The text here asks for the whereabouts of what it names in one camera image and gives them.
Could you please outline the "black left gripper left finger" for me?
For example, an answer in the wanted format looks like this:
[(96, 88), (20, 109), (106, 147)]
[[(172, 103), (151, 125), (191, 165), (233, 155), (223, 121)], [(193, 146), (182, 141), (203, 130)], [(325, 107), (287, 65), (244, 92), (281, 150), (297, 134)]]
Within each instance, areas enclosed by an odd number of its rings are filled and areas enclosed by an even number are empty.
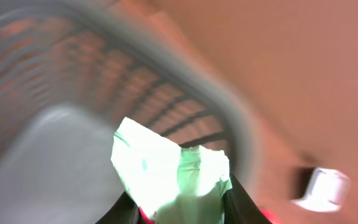
[(112, 208), (96, 224), (140, 224), (138, 206), (123, 192)]

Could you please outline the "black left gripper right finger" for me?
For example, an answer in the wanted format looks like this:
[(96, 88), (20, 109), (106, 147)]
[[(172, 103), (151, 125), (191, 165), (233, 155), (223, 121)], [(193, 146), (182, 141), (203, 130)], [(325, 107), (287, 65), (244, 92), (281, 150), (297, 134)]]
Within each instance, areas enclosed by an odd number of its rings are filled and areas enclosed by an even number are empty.
[(224, 224), (272, 224), (236, 177), (231, 174), (230, 179), (232, 188), (223, 195)]

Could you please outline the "teal wipes packet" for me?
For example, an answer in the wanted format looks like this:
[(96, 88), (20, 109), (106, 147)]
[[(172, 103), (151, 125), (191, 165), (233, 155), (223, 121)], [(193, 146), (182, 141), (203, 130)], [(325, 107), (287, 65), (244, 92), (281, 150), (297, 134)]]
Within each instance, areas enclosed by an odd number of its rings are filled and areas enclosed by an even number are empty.
[(130, 118), (113, 139), (112, 165), (149, 223), (224, 222), (232, 189), (224, 151), (180, 147)]

